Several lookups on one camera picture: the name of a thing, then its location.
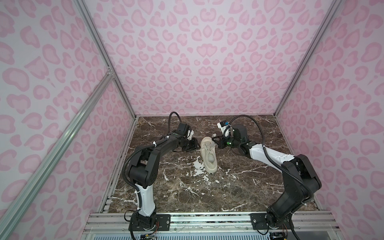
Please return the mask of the cream white sneaker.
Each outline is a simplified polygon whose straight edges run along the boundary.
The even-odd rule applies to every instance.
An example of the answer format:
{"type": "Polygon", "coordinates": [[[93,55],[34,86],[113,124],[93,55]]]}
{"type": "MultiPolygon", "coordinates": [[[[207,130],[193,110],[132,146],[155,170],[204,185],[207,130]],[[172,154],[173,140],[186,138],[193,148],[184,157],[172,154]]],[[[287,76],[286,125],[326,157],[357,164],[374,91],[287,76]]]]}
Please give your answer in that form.
{"type": "Polygon", "coordinates": [[[211,137],[205,137],[202,139],[200,152],[205,170],[210,174],[215,173],[218,169],[216,143],[211,137]]]}

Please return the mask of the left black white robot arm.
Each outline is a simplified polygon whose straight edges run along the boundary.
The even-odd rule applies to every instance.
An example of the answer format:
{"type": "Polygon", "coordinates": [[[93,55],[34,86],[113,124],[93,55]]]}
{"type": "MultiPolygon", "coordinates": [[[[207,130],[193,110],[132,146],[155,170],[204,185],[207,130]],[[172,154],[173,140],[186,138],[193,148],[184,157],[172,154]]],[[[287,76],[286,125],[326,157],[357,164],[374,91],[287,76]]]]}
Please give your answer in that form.
{"type": "Polygon", "coordinates": [[[153,184],[157,179],[162,156],[181,148],[189,152],[200,147],[194,132],[185,135],[175,132],[161,137],[146,146],[138,146],[123,164],[124,181],[135,189],[138,208],[130,218],[131,231],[153,231],[157,228],[157,207],[154,202],[153,184]]]}

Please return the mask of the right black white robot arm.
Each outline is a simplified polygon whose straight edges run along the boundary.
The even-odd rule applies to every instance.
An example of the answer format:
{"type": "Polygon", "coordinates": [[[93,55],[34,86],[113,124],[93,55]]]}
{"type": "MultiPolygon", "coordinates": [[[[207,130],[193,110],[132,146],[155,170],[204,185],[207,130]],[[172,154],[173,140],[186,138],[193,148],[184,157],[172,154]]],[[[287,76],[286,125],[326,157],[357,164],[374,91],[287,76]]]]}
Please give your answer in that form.
{"type": "Polygon", "coordinates": [[[265,135],[261,136],[261,144],[250,141],[248,136],[242,136],[239,131],[232,137],[222,135],[212,140],[220,149],[237,148],[243,156],[265,162],[282,172],[284,192],[267,208],[265,216],[265,224],[270,229],[276,229],[301,206],[314,199],[314,193],[321,189],[322,182],[307,156],[286,155],[271,150],[265,146],[265,135]]]}

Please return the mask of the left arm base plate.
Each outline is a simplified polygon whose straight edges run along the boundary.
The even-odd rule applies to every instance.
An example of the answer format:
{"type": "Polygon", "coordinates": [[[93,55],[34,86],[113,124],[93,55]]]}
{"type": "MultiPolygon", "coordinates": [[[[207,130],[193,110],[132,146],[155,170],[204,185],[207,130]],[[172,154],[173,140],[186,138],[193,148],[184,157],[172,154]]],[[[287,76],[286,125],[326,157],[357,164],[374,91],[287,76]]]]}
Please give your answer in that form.
{"type": "Polygon", "coordinates": [[[170,229],[171,215],[157,215],[153,213],[149,217],[140,215],[139,213],[132,214],[130,218],[130,231],[168,231],[170,229]]]}

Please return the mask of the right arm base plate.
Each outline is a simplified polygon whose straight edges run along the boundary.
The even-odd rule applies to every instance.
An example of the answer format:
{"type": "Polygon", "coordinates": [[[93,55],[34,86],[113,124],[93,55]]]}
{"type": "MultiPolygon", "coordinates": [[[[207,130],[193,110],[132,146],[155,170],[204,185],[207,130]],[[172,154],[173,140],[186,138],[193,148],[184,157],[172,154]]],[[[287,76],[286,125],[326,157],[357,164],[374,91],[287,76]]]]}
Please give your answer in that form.
{"type": "Polygon", "coordinates": [[[254,230],[291,229],[288,217],[276,218],[268,213],[252,213],[250,218],[254,230]]]}

